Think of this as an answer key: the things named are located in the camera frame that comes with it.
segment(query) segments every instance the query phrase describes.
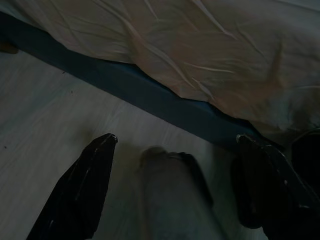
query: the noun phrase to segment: wrinkled sheet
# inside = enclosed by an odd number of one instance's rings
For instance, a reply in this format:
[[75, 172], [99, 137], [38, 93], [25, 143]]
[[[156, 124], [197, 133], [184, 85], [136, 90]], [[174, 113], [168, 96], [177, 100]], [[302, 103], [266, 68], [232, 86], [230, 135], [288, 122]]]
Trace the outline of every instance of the wrinkled sheet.
[[3, 1], [68, 49], [134, 63], [264, 133], [320, 123], [317, 0]]

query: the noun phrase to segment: gray pants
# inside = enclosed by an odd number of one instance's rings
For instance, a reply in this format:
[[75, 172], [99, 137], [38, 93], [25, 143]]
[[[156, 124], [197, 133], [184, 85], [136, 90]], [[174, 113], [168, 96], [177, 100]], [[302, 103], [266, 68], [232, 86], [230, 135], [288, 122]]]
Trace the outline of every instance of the gray pants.
[[151, 148], [141, 157], [144, 240], [225, 240], [217, 219], [176, 153]]

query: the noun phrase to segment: floor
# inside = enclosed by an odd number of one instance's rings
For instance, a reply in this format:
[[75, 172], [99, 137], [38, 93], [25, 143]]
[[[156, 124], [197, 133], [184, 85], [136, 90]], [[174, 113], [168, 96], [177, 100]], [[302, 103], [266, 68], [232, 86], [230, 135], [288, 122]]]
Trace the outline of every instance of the floor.
[[264, 240], [240, 226], [231, 192], [233, 156], [33, 56], [0, 53], [0, 239], [23, 240], [61, 175], [94, 138], [119, 143], [94, 240], [140, 239], [132, 179], [150, 146], [193, 154], [230, 240]]

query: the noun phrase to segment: blue bed frame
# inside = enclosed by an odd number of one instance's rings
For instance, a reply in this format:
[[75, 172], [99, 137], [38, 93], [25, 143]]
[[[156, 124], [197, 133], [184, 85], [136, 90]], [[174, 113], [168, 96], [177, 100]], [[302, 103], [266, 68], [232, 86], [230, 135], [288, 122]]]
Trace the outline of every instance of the blue bed frame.
[[106, 61], [68, 50], [47, 32], [0, 12], [0, 38], [36, 58], [215, 145], [237, 152], [236, 135], [259, 135], [248, 122], [206, 102], [182, 99], [136, 65]]

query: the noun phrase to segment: bed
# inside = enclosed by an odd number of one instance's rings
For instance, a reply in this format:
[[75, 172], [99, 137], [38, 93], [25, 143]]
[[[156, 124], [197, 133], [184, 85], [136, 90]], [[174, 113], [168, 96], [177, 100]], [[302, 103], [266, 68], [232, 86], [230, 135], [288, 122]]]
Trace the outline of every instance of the bed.
[[255, 132], [238, 119], [268, 137], [319, 125], [317, 1], [15, 0], [0, 10], [28, 24], [1, 26], [22, 50], [211, 142]]

